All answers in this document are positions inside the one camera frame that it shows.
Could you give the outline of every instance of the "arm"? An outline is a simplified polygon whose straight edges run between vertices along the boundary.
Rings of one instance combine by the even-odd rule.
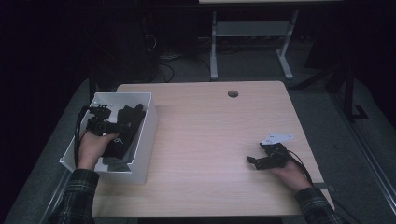
[[[108,142],[117,134],[96,136],[86,132],[78,153],[78,167],[73,172],[58,207],[49,217],[49,223],[93,223],[92,204],[99,174],[94,167],[106,150]]]
[[[347,223],[334,213],[329,202],[320,189],[314,188],[305,178],[303,172],[292,161],[284,168],[274,168],[271,172],[277,175],[294,190],[297,203],[300,205],[305,220],[309,224],[341,224]]]

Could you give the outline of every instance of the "hole in table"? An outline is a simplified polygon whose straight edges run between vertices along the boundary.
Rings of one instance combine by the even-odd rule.
[[[238,91],[228,91],[228,96],[235,98],[239,95]]]

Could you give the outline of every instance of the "plaid shirt sleeve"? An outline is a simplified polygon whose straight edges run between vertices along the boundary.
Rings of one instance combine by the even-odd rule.
[[[296,193],[295,198],[301,207],[306,222],[309,224],[348,223],[343,218],[334,213],[332,207],[323,196],[323,193],[320,191],[320,189],[302,189]]]
[[[94,223],[92,204],[98,180],[99,174],[94,171],[75,170],[49,223]]]

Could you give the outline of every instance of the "white box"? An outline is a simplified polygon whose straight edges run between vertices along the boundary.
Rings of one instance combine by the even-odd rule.
[[[126,105],[135,108],[138,104],[143,105],[146,116],[140,124],[139,130],[128,150],[134,150],[135,153],[131,162],[127,163],[130,171],[111,172],[107,170],[107,165],[103,164],[102,158],[95,166],[95,172],[100,175],[100,181],[114,184],[145,184],[149,171],[149,161],[151,151],[154,145],[155,133],[157,132],[158,114],[153,103],[150,92],[97,92],[94,95],[91,106],[107,105],[111,110],[108,119],[110,122],[117,121],[117,113]],[[89,112],[84,116],[80,125],[80,131],[84,132],[87,127],[87,120],[93,115]],[[76,165],[74,162],[74,137],[69,144],[60,163],[68,170],[74,171]]]

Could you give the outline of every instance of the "hand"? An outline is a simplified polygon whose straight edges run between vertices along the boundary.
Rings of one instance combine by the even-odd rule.
[[[304,173],[292,161],[288,161],[284,168],[273,168],[270,169],[270,171],[282,179],[282,181],[295,192],[312,187]]]
[[[82,135],[78,153],[78,169],[93,170],[99,158],[105,153],[107,144],[119,136],[109,133],[105,136],[96,136],[90,131]]]

